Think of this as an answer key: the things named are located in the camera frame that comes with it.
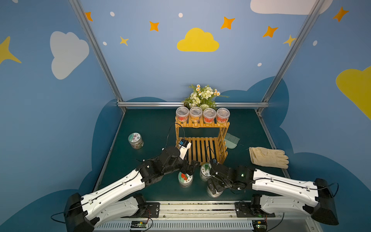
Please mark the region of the clear seed cup red base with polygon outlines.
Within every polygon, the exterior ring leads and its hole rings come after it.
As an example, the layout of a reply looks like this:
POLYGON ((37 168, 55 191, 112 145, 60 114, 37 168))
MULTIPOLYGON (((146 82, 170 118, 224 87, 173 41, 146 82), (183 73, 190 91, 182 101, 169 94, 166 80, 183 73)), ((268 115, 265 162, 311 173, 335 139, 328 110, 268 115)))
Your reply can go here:
POLYGON ((185 106, 181 106, 176 110, 177 122, 185 123, 188 121, 189 109, 185 106))

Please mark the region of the clear seed cup orange base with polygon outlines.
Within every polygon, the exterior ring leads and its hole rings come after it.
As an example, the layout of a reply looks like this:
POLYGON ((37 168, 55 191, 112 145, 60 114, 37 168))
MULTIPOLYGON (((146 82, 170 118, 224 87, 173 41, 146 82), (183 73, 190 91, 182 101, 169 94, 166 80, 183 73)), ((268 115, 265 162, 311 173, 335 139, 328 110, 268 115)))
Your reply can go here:
POLYGON ((203 110, 200 107, 194 106, 189 110, 190 119, 194 123, 199 123, 203 110))

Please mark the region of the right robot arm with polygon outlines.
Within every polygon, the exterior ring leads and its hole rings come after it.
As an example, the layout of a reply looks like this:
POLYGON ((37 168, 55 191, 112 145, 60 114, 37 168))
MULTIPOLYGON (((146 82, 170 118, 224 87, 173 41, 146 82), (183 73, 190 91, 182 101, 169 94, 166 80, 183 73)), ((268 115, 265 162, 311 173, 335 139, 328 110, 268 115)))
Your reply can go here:
POLYGON ((214 161, 210 164, 211 178, 208 190, 218 195, 226 189, 237 191, 256 190, 274 193, 275 196, 255 194, 251 202, 237 206, 241 214, 266 217, 277 213, 298 213, 310 216, 313 220, 338 225, 334 195, 326 180, 298 181, 271 175, 262 170, 250 170, 245 166, 236 169, 214 161))

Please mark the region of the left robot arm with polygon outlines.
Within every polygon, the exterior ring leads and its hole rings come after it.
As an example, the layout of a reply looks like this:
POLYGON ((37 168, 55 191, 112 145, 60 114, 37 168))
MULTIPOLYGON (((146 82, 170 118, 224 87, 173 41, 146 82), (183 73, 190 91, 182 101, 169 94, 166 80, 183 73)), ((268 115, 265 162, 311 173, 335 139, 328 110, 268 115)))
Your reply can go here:
POLYGON ((73 194, 63 212, 67 231, 92 232, 117 218, 141 217, 146 210, 146 201, 141 195, 132 196, 132 193, 161 181, 167 174, 194 174, 200 162, 185 160, 187 151, 184 146, 166 148, 103 189, 84 196, 73 194))

